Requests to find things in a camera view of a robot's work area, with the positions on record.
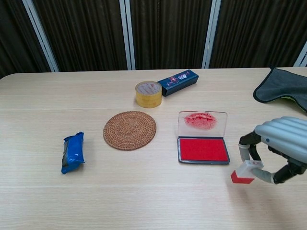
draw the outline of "wooden table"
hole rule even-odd
[[[283,68],[307,76],[307,68]],[[241,163],[238,141],[283,115],[307,118],[294,102],[252,97],[265,69],[194,69],[197,84],[154,109],[135,103],[135,85],[181,70],[14,74],[0,80],[0,229],[305,230],[307,174],[285,184],[232,184]],[[120,151],[102,138],[117,113],[139,110],[157,123],[145,147]],[[230,164],[190,165],[177,159],[179,111],[228,113]],[[84,132],[86,163],[61,173],[63,139]],[[265,169],[286,160],[258,147]]]

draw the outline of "gray cloth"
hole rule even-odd
[[[307,77],[273,68],[255,89],[253,96],[261,103],[290,98],[307,112]]]

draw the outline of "red ink pad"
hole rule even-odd
[[[229,164],[224,141],[224,112],[180,112],[178,160],[193,164]]]

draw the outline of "blue box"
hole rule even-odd
[[[189,85],[195,84],[197,79],[198,75],[192,70],[188,69],[169,78],[160,80],[158,83],[162,85],[162,95],[166,97],[183,88],[186,88]]]

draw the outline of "clear plastic lid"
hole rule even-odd
[[[224,137],[227,123],[225,112],[179,112],[179,137]]]

